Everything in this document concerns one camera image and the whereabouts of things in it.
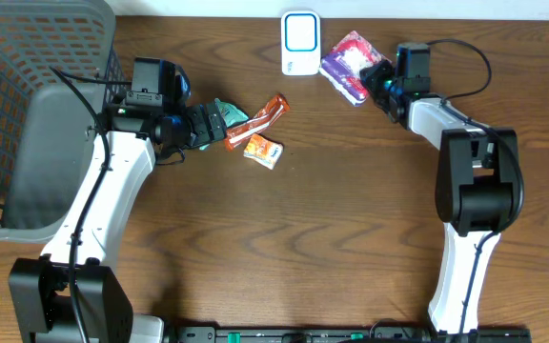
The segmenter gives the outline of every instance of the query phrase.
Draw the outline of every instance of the gray basket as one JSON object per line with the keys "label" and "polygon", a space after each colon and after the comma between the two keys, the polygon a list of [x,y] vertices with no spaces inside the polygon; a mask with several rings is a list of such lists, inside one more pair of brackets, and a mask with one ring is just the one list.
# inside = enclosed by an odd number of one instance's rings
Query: gray basket
{"label": "gray basket", "polygon": [[[92,121],[49,66],[122,80],[114,31],[102,0],[0,0],[0,240],[47,240],[69,210]],[[97,112],[120,91],[76,85]]]}

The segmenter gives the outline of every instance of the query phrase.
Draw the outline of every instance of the wood grain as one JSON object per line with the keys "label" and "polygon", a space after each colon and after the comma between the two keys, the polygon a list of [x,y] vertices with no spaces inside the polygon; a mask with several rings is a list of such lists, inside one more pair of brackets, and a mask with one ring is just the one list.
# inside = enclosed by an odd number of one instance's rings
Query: wood grain
{"label": "wood grain", "polygon": [[[516,129],[526,201],[492,258],[479,320],[549,342],[549,22],[327,19],[323,51],[350,30],[388,56],[399,42],[455,37],[491,59],[491,87],[455,105]],[[283,76],[275,19],[121,17],[114,44],[129,77],[136,55],[181,64],[193,104],[219,97],[253,114],[280,91],[292,107],[265,132],[285,145],[273,171],[218,144],[148,178],[117,271],[137,312],[222,326],[425,320],[443,247],[425,141],[370,103],[353,108],[322,76]],[[484,80],[470,51],[432,56],[435,91]],[[40,250],[0,243],[2,342],[18,341],[10,267]]]}

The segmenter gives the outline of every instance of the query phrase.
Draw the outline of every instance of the orange and white wrapper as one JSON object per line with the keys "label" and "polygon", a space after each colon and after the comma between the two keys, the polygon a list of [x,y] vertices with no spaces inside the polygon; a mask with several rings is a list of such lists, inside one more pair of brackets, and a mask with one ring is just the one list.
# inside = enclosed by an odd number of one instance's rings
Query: orange and white wrapper
{"label": "orange and white wrapper", "polygon": [[226,130],[224,143],[232,151],[251,138],[252,134],[268,129],[281,114],[290,110],[290,105],[281,94],[275,95],[257,114],[245,124]]}
{"label": "orange and white wrapper", "polygon": [[278,161],[282,153],[282,145],[271,142],[261,135],[254,133],[243,155],[271,170],[275,167],[276,161]]}

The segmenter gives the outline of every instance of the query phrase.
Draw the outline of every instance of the white wall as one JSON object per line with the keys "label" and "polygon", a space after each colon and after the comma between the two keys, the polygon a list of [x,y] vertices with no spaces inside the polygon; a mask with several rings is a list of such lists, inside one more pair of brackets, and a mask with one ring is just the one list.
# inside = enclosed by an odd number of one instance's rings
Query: white wall
{"label": "white wall", "polygon": [[106,0],[118,15],[549,20],[549,0]]}

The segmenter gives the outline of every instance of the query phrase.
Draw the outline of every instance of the purple and pink package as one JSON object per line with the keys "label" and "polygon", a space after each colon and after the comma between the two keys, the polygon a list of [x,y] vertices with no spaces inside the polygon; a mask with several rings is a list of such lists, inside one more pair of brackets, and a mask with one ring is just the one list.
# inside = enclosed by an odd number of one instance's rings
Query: purple and pink package
{"label": "purple and pink package", "polygon": [[321,60],[319,72],[327,77],[354,106],[363,104],[369,96],[359,72],[387,59],[356,31],[347,34]]}

